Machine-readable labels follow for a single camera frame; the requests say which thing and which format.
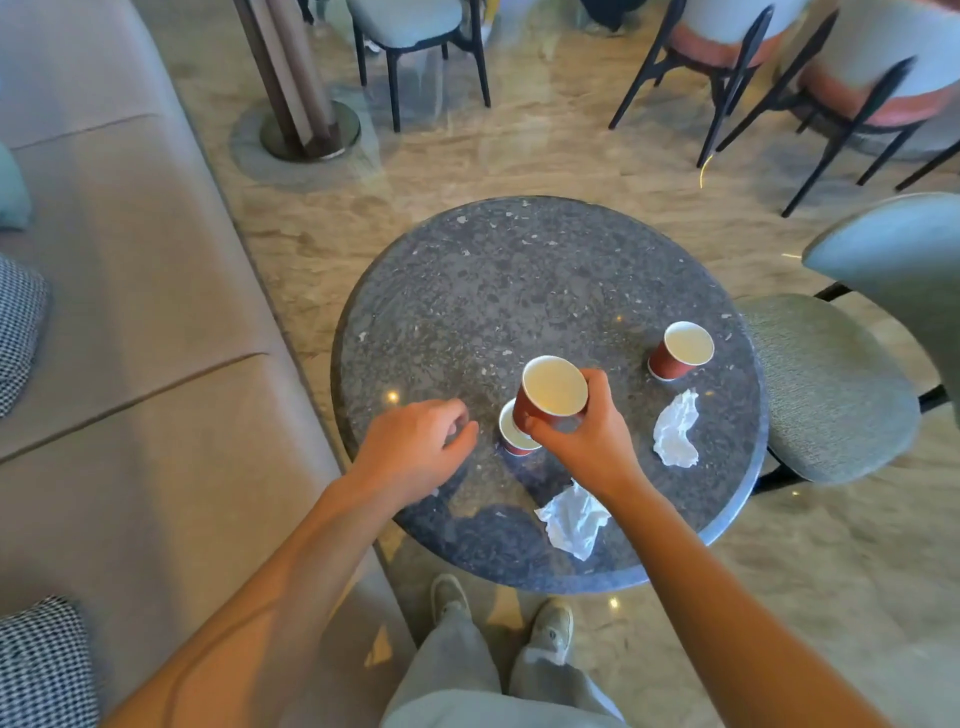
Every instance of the metal column base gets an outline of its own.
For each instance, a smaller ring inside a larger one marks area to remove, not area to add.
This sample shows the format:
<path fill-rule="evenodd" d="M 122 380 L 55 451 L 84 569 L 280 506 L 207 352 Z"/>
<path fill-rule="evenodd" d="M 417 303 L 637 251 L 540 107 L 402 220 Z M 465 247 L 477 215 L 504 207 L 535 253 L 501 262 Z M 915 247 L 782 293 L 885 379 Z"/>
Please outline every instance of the metal column base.
<path fill-rule="evenodd" d="M 309 163 L 316 161 L 327 161 L 343 154 L 347 149 L 357 143 L 360 138 L 360 119 L 356 112 L 346 104 L 339 101 L 333 102 L 333 110 L 337 115 L 337 129 L 339 134 L 339 144 L 336 148 L 333 146 L 333 139 L 322 139 L 316 137 L 306 148 L 292 150 L 283 138 L 280 132 L 280 126 L 276 122 L 276 117 L 271 113 L 263 121 L 260 127 L 260 143 L 264 149 L 271 155 L 283 161 L 292 161 L 299 163 Z"/>

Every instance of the granite tabletop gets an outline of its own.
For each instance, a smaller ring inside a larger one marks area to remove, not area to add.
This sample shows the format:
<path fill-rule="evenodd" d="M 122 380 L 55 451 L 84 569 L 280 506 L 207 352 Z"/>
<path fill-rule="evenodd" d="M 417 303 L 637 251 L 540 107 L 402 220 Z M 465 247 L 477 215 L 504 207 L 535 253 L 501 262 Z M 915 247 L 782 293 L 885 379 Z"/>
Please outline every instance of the granite tabletop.
<path fill-rule="evenodd" d="M 646 355 L 674 321 L 705 327 L 706 366 L 670 383 Z M 749 496 L 767 442 L 754 347 L 720 284 L 676 243 L 597 205 L 555 197 L 483 200 L 402 235 L 359 280 L 337 327 L 331 367 L 337 426 L 352 457 L 373 417 L 410 401 L 461 398 L 480 441 L 442 486 L 396 515 L 419 543 L 461 569 L 536 592 L 621 589 L 647 580 L 616 523 L 579 561 L 534 514 L 570 485 L 545 449 L 515 458 L 497 444 L 500 407 L 524 363 L 556 354 L 607 371 L 640 465 L 710 543 Z M 682 391 L 699 395 L 692 468 L 666 467 L 653 427 Z"/>

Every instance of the red paper cup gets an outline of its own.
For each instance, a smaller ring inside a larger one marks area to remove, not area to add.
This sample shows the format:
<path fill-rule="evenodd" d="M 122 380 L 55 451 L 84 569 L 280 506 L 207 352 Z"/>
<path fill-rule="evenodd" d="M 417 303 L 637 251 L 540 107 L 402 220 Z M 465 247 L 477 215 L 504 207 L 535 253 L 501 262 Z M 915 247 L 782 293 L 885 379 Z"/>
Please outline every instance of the red paper cup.
<path fill-rule="evenodd" d="M 573 364 L 558 356 L 538 356 L 527 362 L 514 406 L 514 424 L 520 432 L 526 432 L 527 417 L 557 425 L 586 407 L 587 380 Z"/>
<path fill-rule="evenodd" d="M 671 324 L 663 340 L 650 354 L 647 368 L 660 381 L 673 381 L 713 358 L 713 337 L 705 328 L 689 321 Z"/>
<path fill-rule="evenodd" d="M 500 410 L 500 443 L 511 455 L 523 457 L 535 449 L 540 449 L 541 445 L 514 425 L 515 402 L 516 400 L 508 401 Z"/>

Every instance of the hand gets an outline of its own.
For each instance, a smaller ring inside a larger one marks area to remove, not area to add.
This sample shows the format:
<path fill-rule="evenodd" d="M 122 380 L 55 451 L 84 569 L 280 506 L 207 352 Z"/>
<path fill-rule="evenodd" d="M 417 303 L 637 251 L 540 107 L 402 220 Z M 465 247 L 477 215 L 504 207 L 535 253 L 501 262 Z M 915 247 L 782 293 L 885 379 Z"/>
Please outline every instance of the hand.
<path fill-rule="evenodd" d="M 446 439 L 462 429 L 456 439 Z M 460 400 L 429 400 L 379 415 L 348 477 L 392 501 L 394 512 L 447 482 L 477 444 L 480 426 Z"/>
<path fill-rule="evenodd" d="M 528 417 L 530 436 L 550 450 L 580 483 L 609 507 L 617 491 L 649 481 L 636 461 L 627 423 L 613 404 L 607 375 L 582 369 L 587 380 L 587 411 L 574 432 L 555 430 L 543 420 Z"/>

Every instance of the marble floor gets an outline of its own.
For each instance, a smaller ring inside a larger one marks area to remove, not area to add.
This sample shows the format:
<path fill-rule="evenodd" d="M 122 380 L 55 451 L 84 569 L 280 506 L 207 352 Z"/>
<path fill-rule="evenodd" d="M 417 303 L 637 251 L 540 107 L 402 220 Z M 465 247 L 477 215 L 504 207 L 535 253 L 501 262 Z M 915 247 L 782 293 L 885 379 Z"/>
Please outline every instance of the marble floor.
<path fill-rule="evenodd" d="M 258 153 L 263 86 L 229 2 L 138 0 L 246 238 L 313 394 L 332 426 L 330 346 L 353 284 L 418 221 L 486 197 L 551 194 L 612 207 L 653 225 L 701 260 L 734 297 L 812 293 L 824 280 L 796 258 L 831 221 L 891 194 L 914 164 L 893 162 L 867 188 L 870 159 L 845 152 L 789 220 L 778 213 L 824 140 L 768 114 L 694 169 L 709 121 L 703 78 L 678 71 L 607 123 L 646 51 L 657 8 L 614 39 L 577 28 L 575 0 L 504 0 L 490 39 L 493 108 L 472 59 L 439 49 L 403 59 L 404 133 L 389 126 L 386 66 L 357 79 L 343 0 L 311 43 L 334 95 L 363 122 L 359 148 L 324 167 Z M 751 87 L 748 108 L 763 91 Z M 960 191 L 956 164 L 918 184 Z M 863 300 L 843 306 L 889 346 L 918 391 L 936 380 L 906 331 Z M 750 590 L 894 721 L 956 724 L 960 712 L 960 434 L 948 408 L 924 418 L 890 466 L 835 488 L 753 498 L 715 545 Z M 446 566 L 396 527 L 380 539 L 415 637 L 428 628 L 427 586 Z M 460 573 L 506 669 L 542 595 Z M 718 718 L 649 586 L 573 600 L 575 662 L 634 726 L 713 726 Z"/>

